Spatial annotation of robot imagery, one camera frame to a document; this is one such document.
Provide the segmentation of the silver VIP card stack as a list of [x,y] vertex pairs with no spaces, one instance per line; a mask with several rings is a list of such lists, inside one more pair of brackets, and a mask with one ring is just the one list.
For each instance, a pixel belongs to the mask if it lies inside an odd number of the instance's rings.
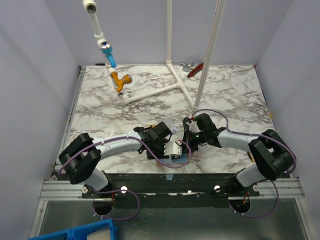
[[172,118],[162,118],[161,119],[162,122],[164,122],[166,124],[166,126],[170,129],[170,131],[172,132],[172,134],[176,134],[179,129],[177,128],[177,126],[175,125],[174,121]]

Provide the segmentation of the pink leather card holder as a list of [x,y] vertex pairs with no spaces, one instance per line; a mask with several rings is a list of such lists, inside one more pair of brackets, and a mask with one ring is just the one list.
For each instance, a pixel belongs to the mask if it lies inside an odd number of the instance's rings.
[[169,156],[169,158],[161,158],[160,162],[156,161],[156,165],[158,167],[162,166],[162,163],[171,167],[181,167],[188,161],[189,154],[183,153],[181,156],[175,158],[173,156]]

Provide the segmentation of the black VIP card stack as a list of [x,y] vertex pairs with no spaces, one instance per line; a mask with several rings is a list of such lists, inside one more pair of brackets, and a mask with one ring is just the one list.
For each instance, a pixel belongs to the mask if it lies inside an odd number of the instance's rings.
[[189,131],[190,129],[190,124],[191,124],[191,120],[188,117],[185,117],[182,120],[182,124],[183,124],[183,129],[184,131]]

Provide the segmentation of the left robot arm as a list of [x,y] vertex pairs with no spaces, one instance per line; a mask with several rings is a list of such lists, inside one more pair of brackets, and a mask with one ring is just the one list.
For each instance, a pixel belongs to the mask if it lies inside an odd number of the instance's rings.
[[84,183],[101,198],[111,191],[110,179],[97,169],[99,161],[127,152],[147,151],[147,158],[165,159],[165,144],[172,131],[160,122],[154,127],[135,127],[128,133],[114,137],[93,138],[86,133],[78,135],[58,156],[72,185]]

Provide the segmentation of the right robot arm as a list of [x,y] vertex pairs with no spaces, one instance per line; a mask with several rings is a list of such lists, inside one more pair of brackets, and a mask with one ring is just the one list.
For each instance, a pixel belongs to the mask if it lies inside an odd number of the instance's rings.
[[254,165],[237,172],[231,180],[230,191],[241,196],[252,184],[275,181],[296,165],[295,155],[281,137],[272,129],[261,134],[238,133],[226,127],[217,128],[206,113],[182,120],[186,142],[192,152],[201,145],[217,148],[233,148],[251,153]]

